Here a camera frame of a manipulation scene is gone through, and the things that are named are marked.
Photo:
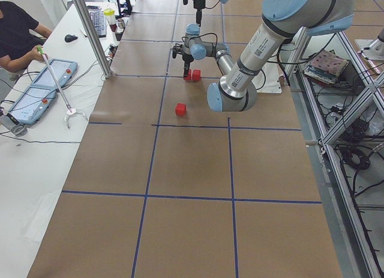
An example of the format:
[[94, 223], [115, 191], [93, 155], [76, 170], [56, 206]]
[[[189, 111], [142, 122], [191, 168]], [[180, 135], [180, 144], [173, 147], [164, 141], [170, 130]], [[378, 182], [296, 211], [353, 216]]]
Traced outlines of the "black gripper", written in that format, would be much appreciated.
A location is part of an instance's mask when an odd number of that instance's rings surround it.
[[184, 72], [183, 77], [187, 77], [190, 72], [190, 63], [194, 61], [194, 58], [192, 55], [189, 55], [187, 53], [184, 53], [182, 55], [182, 60], [184, 61]]
[[193, 0], [193, 7], [196, 9], [196, 23], [198, 25], [202, 22], [202, 9], [206, 6], [206, 0]]

